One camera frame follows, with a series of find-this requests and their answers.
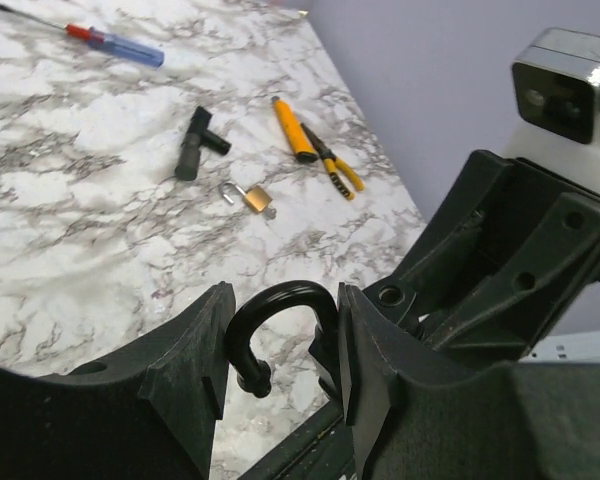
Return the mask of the brass padlock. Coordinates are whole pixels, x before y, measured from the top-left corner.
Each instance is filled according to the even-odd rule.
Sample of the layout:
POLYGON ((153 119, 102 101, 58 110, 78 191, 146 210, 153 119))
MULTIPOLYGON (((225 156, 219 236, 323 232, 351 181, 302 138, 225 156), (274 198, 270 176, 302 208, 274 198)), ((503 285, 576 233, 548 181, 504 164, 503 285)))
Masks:
POLYGON ((244 190, 242 187, 239 187, 232 182, 224 182, 219 186, 219 192, 223 199, 231 205, 235 203, 231 193, 237 193, 241 197, 242 201, 252 211, 258 214, 267 211, 272 202, 272 198, 260 186, 254 186, 249 190, 244 190))

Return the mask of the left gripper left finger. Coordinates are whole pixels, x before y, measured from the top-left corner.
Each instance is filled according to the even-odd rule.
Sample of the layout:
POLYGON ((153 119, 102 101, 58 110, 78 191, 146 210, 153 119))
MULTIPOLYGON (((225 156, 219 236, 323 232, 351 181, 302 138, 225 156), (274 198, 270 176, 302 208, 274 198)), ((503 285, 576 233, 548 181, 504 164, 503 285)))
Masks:
POLYGON ((219 283, 162 326, 66 375, 0 367, 0 479, 205 479, 223 415, 219 283))

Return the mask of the black padlock with key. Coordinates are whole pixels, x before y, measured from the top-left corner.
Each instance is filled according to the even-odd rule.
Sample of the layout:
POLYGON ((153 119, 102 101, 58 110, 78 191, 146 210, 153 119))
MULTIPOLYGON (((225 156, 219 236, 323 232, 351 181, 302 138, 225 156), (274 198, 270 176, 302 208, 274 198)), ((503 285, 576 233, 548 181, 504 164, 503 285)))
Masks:
POLYGON ((341 399, 338 311, 329 289, 309 280, 273 285, 246 301, 226 327, 235 384, 229 404, 305 411, 341 399))

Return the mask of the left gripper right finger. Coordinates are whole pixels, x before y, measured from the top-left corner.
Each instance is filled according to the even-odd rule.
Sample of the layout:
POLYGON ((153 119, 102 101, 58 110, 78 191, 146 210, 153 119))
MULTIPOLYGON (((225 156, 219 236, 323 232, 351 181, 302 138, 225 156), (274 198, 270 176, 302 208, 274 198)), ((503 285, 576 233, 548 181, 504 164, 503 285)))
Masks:
POLYGON ((460 366, 338 292, 344 419, 361 479, 600 479, 600 364, 460 366))

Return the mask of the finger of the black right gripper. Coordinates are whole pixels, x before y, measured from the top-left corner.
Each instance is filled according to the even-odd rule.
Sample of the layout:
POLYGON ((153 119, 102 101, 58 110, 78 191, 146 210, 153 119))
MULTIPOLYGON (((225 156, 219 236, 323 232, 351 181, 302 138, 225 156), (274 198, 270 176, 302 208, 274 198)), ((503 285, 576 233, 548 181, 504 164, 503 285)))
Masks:
POLYGON ((451 359, 518 360, 594 282, 600 195, 477 150, 404 259, 365 294, 451 359))

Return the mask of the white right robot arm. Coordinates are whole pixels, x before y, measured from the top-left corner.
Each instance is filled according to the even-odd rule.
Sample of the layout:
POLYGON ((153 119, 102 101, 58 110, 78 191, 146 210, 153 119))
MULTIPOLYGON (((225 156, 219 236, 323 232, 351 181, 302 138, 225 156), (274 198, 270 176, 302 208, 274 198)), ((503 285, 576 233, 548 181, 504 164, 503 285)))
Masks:
POLYGON ((396 269, 366 289, 390 321, 468 366, 600 361, 600 332, 558 335, 600 283, 600 195, 522 158, 471 153, 396 269))

